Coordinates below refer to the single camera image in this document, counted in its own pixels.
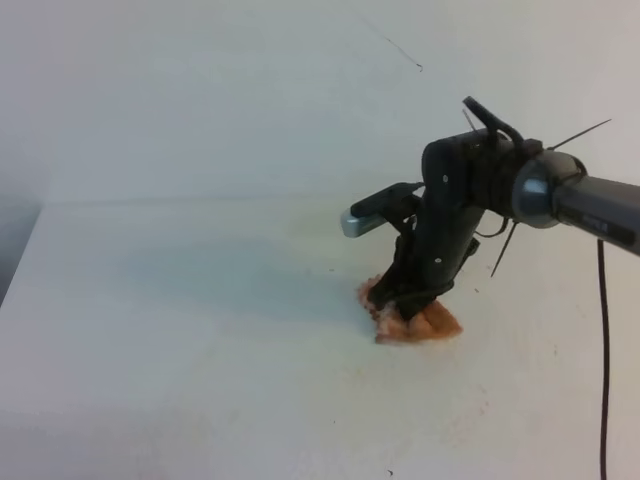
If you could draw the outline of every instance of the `wire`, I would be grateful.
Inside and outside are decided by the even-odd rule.
[[[509,219],[507,217],[503,217],[502,218],[502,225],[500,225],[500,230],[498,230],[496,233],[491,233],[489,235],[485,235],[483,233],[480,233],[479,231],[475,231],[474,233],[476,235],[478,235],[479,237],[482,238],[493,238],[493,237],[497,237],[498,235],[502,235],[505,230],[507,229],[507,224],[509,223]]]
[[[598,239],[598,277],[600,280],[600,306],[602,307],[603,379],[602,417],[600,421],[600,478],[607,480],[607,426],[609,423],[609,305],[607,303],[607,280],[604,269],[604,243]]]

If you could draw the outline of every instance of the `white backdrop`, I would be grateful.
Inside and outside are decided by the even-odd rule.
[[[475,95],[640,181],[637,2],[5,0],[0,130],[48,202],[368,191]],[[383,36],[424,66],[412,64]],[[21,161],[21,158],[3,162]]]

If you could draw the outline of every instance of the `cable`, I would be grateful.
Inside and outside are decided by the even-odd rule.
[[[607,480],[607,426],[609,423],[609,306],[607,281],[604,271],[604,243],[598,239],[598,277],[600,279],[600,305],[602,307],[603,379],[602,417],[600,422],[600,478]]]

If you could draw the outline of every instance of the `food item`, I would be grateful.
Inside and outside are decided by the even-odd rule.
[[[377,343],[417,343],[423,340],[444,339],[459,335],[462,327],[456,318],[439,301],[427,305],[409,322],[402,319],[393,302],[377,310],[367,294],[380,275],[370,278],[358,289],[358,300],[377,324]]]

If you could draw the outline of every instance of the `white surface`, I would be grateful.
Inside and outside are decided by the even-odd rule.
[[[635,0],[3,0],[0,162],[50,202],[377,190],[473,94],[640,183]],[[367,22],[392,39],[409,62]]]
[[[0,478],[598,478],[595,240],[521,227],[493,280],[485,241],[444,297],[462,336],[378,346],[354,289],[393,233],[343,238],[350,200],[45,209],[0,311]],[[608,249],[615,479],[631,258]]]

